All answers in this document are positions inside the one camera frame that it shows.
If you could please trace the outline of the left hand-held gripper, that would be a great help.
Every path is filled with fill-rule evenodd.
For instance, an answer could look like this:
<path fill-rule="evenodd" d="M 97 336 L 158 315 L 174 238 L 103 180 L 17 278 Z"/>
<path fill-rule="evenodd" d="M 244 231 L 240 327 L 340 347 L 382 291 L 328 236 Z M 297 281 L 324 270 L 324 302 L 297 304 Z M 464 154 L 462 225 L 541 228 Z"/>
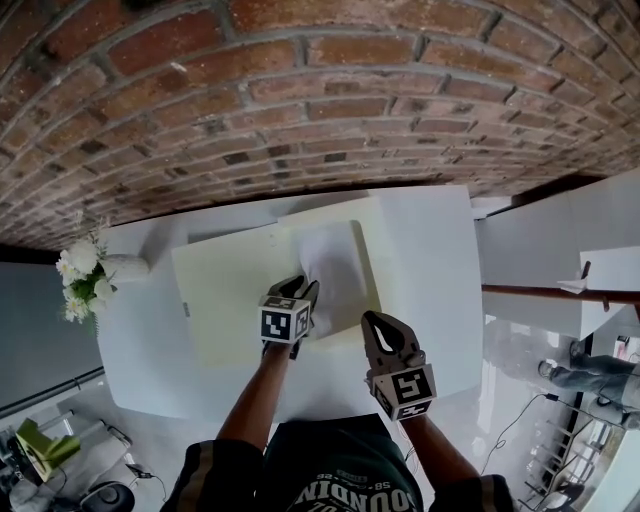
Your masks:
<path fill-rule="evenodd" d="M 314 280 L 300 295 L 296 293 L 306 283 L 304 275 L 284 279 L 272 285 L 259 303 L 259 338 L 262 341 L 262 355 L 274 344 L 290 345 L 290 359 L 296 359 L 301 340 L 312 327 L 312 306 L 318 300 L 320 283 Z"/>

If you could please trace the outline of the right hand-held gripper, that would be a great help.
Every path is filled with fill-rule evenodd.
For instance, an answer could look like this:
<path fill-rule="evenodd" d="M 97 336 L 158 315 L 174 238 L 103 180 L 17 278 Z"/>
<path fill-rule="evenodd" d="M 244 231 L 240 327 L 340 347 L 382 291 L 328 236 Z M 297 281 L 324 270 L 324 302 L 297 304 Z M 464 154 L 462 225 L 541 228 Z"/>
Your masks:
<path fill-rule="evenodd" d="M 416 336 L 404 322 L 382 312 L 367 310 L 361 330 L 370 369 L 370 394 L 391 421 L 403 421 L 427 412 L 437 396 L 432 365 Z"/>

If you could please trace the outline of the white A4 paper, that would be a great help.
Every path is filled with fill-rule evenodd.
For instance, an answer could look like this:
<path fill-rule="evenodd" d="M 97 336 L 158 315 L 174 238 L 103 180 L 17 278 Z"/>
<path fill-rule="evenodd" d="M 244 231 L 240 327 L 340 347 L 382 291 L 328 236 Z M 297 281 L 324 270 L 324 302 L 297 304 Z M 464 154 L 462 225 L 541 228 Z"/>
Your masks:
<path fill-rule="evenodd" d="M 336 222 L 312 226 L 296 235 L 302 270 L 319 283 L 312 313 L 317 339 L 360 323 L 368 309 L 368 289 L 358 250 L 355 224 Z"/>

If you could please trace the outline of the person's right forearm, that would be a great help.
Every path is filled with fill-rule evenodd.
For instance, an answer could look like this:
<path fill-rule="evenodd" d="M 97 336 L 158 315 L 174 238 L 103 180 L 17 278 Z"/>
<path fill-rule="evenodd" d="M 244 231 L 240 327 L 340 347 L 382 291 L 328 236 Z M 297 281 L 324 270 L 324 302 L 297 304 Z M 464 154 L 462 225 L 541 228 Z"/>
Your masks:
<path fill-rule="evenodd" d="M 427 415 L 404 419 L 400 423 L 436 493 L 480 477 L 477 470 Z"/>

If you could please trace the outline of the person's left forearm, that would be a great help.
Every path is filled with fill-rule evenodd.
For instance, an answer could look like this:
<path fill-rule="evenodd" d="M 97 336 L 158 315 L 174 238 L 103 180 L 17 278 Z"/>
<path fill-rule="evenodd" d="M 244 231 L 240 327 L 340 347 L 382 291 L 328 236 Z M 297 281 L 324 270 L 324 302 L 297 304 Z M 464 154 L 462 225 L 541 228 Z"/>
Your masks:
<path fill-rule="evenodd" d="M 246 442 L 263 452 L 267 446 L 292 346 L 273 343 L 224 421 L 217 440 Z"/>

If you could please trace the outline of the white desk with drawers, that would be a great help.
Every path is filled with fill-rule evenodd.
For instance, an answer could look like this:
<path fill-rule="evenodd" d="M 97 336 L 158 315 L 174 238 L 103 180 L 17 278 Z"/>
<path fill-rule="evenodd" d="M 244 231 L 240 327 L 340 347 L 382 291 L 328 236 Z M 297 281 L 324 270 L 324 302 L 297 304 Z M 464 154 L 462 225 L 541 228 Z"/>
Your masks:
<path fill-rule="evenodd" d="M 121 284 L 99 319 L 98 345 L 115 403 L 165 417 L 223 420 L 257 368 L 210 367 L 191 337 L 173 250 L 274 224 L 347 201 L 379 200 L 390 260 L 376 310 L 408 324 L 433 366 L 436 391 L 476 386 L 482 365 L 480 265 L 471 204 L 462 186 L 377 189 L 290 197 L 165 216 L 109 229 L 109 249 L 150 264 L 144 280 Z"/>

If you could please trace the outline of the person's dark green shirt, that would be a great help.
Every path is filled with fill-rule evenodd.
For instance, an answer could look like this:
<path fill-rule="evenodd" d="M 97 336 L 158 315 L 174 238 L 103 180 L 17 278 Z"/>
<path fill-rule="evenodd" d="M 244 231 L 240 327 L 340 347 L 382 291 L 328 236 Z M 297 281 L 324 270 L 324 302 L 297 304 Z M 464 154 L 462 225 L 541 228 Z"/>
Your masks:
<path fill-rule="evenodd" d="M 188 447 L 160 512 L 516 512 L 499 475 L 447 484 L 426 506 L 376 414 L 291 421 L 266 450 L 216 439 Z"/>

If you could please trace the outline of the brown wooden coat rack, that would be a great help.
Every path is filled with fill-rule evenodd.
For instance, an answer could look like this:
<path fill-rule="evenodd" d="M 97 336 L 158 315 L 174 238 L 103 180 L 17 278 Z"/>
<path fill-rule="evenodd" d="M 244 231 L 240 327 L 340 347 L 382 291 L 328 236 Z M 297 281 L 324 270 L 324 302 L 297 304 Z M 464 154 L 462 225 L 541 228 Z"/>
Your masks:
<path fill-rule="evenodd" d="M 587 261 L 582 269 L 581 278 L 588 278 L 590 269 L 591 262 Z M 631 305 L 634 307 L 640 321 L 640 291 L 594 290 L 587 288 L 583 293 L 575 295 L 560 288 L 495 284 L 482 284 L 481 289 L 486 293 L 599 303 L 605 312 L 610 310 L 612 304 Z"/>

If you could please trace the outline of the white cabinet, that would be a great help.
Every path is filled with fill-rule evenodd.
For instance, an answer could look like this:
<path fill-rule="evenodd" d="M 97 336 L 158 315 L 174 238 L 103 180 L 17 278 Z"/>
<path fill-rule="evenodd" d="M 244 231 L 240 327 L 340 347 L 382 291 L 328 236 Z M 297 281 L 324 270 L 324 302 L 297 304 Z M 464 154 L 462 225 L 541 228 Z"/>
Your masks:
<path fill-rule="evenodd" d="M 640 291 L 640 168 L 480 220 L 476 233 L 484 284 L 559 288 L 590 261 L 588 289 Z M 497 293 L 484 293 L 483 306 L 580 338 L 623 307 Z"/>

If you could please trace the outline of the white vase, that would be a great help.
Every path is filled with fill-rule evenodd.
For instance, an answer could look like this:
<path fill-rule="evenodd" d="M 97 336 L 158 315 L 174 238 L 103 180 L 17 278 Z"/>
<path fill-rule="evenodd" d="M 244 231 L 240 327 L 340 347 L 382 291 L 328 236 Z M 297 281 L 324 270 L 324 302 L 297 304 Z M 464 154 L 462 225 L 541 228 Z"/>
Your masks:
<path fill-rule="evenodd" d="M 107 255 L 101 265 L 112 284 L 137 282 L 149 274 L 149 265 L 141 257 L 128 254 Z"/>

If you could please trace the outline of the white flower bouquet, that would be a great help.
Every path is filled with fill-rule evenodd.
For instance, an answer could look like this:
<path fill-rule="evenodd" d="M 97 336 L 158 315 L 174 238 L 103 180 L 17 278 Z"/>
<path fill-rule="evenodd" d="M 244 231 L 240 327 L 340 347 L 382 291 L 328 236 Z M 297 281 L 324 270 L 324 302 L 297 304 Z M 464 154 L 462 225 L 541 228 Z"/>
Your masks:
<path fill-rule="evenodd" d="M 109 217 L 87 223 L 84 212 L 77 211 L 74 228 L 84 234 L 60 252 L 55 264 L 62 279 L 64 307 L 61 314 L 70 323 L 87 324 L 94 337 L 99 335 L 99 315 L 114 297 L 117 287 L 115 273 L 105 270 L 107 244 L 101 240 L 104 230 L 111 226 Z"/>

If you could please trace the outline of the grey refrigerator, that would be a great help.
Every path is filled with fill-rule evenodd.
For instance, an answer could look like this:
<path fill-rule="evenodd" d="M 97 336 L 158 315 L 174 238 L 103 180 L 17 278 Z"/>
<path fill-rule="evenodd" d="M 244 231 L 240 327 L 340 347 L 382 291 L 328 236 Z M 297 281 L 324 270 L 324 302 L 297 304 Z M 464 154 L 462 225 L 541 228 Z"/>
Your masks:
<path fill-rule="evenodd" d="M 0 418 L 102 368 L 92 323 L 64 306 L 53 266 L 0 263 Z"/>

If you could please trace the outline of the black white rounded pack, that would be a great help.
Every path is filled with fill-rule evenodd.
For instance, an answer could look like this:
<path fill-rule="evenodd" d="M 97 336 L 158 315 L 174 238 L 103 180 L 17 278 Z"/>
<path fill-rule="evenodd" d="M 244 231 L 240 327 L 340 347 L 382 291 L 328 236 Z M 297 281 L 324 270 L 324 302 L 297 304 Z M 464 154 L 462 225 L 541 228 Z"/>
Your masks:
<path fill-rule="evenodd" d="M 135 497 L 121 482 L 108 481 L 94 486 L 80 500 L 82 512 L 133 512 Z"/>

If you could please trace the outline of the yellow-green cloth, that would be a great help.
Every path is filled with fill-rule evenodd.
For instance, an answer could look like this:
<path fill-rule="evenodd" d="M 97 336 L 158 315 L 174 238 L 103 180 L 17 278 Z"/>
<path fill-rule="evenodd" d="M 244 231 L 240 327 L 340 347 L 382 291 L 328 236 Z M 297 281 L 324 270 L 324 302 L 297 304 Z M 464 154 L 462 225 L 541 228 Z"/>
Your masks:
<path fill-rule="evenodd" d="M 16 437 L 43 482 L 47 482 L 61 464 L 80 450 L 80 439 L 77 436 L 49 438 L 29 418 L 20 425 Z"/>

